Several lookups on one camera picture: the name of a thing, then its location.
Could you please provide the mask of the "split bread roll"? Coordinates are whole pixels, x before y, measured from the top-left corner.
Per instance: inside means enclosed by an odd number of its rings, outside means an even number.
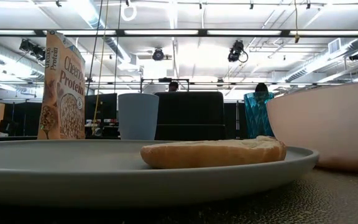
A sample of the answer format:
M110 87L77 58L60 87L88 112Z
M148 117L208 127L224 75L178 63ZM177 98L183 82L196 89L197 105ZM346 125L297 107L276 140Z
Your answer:
M142 147L143 161L158 169L238 166L285 159L287 146L270 136L255 139L183 141Z

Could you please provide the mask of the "Cheerios Protein cereal box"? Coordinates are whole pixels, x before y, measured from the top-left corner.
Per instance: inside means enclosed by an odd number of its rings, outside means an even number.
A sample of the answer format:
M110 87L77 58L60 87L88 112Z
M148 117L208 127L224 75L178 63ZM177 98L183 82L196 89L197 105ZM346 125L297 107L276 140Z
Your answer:
M63 34L50 30L38 139L85 138L85 60Z

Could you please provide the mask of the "black two-slot toaster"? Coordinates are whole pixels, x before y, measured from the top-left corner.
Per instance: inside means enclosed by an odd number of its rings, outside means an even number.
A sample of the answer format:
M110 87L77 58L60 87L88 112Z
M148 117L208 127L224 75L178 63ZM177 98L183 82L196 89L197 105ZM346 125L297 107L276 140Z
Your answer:
M223 94L218 91L157 93L156 140L202 141L226 138Z

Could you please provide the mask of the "blue plastic cup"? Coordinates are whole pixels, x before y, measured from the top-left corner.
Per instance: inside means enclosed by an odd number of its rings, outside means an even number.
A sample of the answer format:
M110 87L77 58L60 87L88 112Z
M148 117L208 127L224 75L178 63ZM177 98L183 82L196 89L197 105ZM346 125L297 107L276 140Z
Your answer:
M158 118L157 95L125 93L118 96L119 132L123 140L155 139Z

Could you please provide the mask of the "black monitor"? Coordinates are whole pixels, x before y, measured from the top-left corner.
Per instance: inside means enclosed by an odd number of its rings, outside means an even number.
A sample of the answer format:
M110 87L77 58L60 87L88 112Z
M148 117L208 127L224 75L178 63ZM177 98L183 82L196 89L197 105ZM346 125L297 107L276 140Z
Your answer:
M116 119L117 94L89 95L85 97L85 119L93 119L96 110L96 119Z

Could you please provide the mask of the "teal faceted glass tumbler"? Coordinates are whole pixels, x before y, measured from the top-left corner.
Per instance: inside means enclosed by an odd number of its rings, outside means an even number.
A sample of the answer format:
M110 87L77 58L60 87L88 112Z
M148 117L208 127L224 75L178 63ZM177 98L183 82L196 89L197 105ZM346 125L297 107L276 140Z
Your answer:
M273 98L274 94L271 92L254 92L244 95L248 138L274 137L267 113L267 102Z

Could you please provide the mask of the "grey round plate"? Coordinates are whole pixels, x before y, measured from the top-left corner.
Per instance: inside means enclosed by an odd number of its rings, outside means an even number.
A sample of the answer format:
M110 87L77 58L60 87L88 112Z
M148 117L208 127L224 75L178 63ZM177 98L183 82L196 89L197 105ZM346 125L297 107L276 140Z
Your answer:
M319 154L289 147L262 164L153 169L145 141L0 141L0 203L50 207L164 207L241 197L310 172Z

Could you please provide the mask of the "pink bowl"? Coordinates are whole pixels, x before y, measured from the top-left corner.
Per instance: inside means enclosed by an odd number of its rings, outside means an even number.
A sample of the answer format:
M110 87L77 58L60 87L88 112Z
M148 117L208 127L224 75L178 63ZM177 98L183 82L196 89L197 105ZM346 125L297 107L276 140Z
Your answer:
M319 152L320 167L358 172L358 83L280 96L267 112L278 140Z

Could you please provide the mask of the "black ceiling spotlights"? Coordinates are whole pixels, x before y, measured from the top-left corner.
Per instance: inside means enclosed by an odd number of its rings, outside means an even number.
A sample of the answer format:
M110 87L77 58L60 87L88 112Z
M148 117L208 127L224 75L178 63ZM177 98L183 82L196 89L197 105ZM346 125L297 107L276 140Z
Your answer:
M19 49L25 53L30 54L39 61L45 60L45 49L39 45L33 44L28 39L22 39Z

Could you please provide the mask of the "white air vent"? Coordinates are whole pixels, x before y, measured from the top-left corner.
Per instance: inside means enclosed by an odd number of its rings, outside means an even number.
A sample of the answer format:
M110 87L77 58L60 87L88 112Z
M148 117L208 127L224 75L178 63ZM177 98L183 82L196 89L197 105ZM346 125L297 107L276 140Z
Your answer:
M331 41L328 44L329 54L334 54L334 53L340 51L340 49L341 49L341 39L340 38L334 39L333 41Z

